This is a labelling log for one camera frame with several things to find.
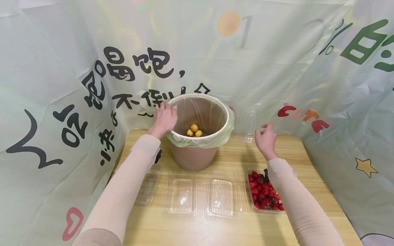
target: printed cloth backdrop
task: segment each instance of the printed cloth backdrop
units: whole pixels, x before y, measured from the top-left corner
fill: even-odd
[[[392,0],[0,1],[0,245],[71,245],[129,131],[207,93],[300,137],[365,246],[394,245]]]

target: yellow star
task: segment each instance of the yellow star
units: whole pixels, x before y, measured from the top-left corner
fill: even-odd
[[[371,178],[372,173],[379,173],[375,168],[372,167],[371,159],[367,160],[360,160],[359,158],[356,158],[357,166],[356,169],[365,172],[365,174]]]

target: beige arm sleeve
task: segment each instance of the beige arm sleeve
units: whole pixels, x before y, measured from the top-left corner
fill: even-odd
[[[160,140],[151,135],[142,135],[137,140],[93,207],[80,235],[90,229],[104,229],[115,234],[123,244],[128,216],[159,146]]]
[[[344,246],[330,219],[296,178],[286,160],[270,160],[268,174],[272,185],[281,196],[300,246]]]

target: yellow fruit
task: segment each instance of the yellow fruit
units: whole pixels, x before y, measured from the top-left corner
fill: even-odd
[[[190,129],[192,132],[197,132],[198,131],[198,126],[196,124],[193,124],[190,126]]]
[[[186,133],[187,136],[192,137],[193,136],[193,132],[189,129],[188,132]]]
[[[203,132],[200,131],[200,130],[198,130],[198,131],[195,133],[195,136],[196,136],[196,137],[201,137],[202,134],[203,134]]]

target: brown trash bin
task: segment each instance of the brown trash bin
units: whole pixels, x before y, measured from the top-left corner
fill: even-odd
[[[234,113],[219,99],[206,94],[184,94],[169,101],[178,107],[178,122],[167,137],[175,162],[188,171],[200,171],[213,162],[218,146],[225,144],[233,129]],[[186,136],[196,124],[201,137]]]

